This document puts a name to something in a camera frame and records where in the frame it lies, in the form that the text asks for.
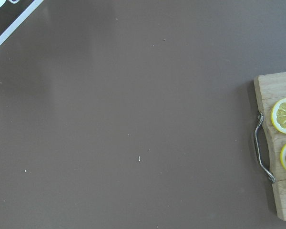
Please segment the white rabbit tray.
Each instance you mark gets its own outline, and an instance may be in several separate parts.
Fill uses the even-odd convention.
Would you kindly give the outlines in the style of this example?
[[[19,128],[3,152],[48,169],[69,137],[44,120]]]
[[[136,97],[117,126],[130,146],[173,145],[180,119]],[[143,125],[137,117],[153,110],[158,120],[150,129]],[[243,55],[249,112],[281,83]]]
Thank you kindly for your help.
[[[43,0],[6,0],[0,8],[0,46]]]

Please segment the single lemon slice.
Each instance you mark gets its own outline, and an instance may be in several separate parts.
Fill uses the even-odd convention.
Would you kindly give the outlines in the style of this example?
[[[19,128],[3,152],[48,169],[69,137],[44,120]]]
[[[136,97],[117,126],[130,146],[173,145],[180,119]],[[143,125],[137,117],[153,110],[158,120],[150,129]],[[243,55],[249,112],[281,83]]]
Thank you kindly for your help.
[[[286,134],[286,98],[278,100],[272,107],[271,122],[277,131]]]

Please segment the wooden cutting board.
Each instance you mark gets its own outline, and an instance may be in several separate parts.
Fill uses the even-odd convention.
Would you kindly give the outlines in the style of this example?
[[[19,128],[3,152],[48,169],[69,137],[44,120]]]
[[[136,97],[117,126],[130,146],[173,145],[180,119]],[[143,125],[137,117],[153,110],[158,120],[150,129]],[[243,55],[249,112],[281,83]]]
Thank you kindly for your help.
[[[286,98],[286,72],[258,76],[254,79],[254,87],[259,110],[253,133],[256,157],[272,183],[277,216],[286,221],[286,170],[280,162],[280,152],[286,143],[286,134],[277,131],[271,122],[272,107],[278,100]],[[262,162],[258,139],[260,129],[263,129],[266,136],[269,168]]]

